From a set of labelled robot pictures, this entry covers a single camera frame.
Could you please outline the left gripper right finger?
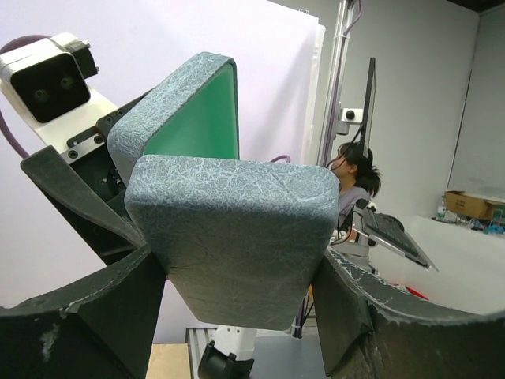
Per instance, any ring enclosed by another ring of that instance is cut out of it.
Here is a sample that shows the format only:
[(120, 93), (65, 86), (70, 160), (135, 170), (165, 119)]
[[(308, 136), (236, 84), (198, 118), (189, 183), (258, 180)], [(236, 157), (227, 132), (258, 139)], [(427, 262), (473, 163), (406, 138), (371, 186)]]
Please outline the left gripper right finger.
[(327, 250), (312, 281), (330, 378), (502, 378), (504, 313), (481, 316), (399, 290)]

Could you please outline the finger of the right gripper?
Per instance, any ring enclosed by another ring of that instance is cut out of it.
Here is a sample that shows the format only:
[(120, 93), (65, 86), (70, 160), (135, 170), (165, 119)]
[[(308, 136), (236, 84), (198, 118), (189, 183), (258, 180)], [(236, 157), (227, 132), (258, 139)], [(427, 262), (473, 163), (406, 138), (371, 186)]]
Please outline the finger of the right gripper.
[(112, 208), (53, 147), (47, 146), (23, 159), (21, 170), (106, 265), (145, 244), (125, 210), (125, 193), (117, 203), (124, 208)]

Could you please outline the grey glasses case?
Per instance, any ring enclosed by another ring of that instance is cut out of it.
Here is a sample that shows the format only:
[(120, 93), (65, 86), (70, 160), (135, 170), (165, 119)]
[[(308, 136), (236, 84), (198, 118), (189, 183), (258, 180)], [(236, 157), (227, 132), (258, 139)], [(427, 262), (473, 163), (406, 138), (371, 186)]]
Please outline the grey glasses case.
[(290, 327), (338, 219), (326, 168), (239, 157), (237, 70), (200, 52), (112, 127), (125, 208), (209, 324)]

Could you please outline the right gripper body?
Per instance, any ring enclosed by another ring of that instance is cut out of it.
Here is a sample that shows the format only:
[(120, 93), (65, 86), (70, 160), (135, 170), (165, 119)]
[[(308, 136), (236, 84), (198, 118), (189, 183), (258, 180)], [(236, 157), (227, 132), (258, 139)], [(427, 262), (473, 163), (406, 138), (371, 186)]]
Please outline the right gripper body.
[(124, 208), (117, 203), (124, 197), (125, 184), (107, 150), (107, 137), (112, 127), (148, 93), (105, 114), (94, 125), (68, 139), (68, 148), (61, 154), (78, 176), (112, 208)]

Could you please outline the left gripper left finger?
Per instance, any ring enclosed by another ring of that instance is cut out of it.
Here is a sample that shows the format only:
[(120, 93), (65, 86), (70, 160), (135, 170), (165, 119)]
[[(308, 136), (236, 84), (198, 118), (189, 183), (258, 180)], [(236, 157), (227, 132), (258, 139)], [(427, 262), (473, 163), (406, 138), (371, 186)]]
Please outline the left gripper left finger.
[(3, 378), (144, 378), (166, 275), (148, 247), (1, 310)]

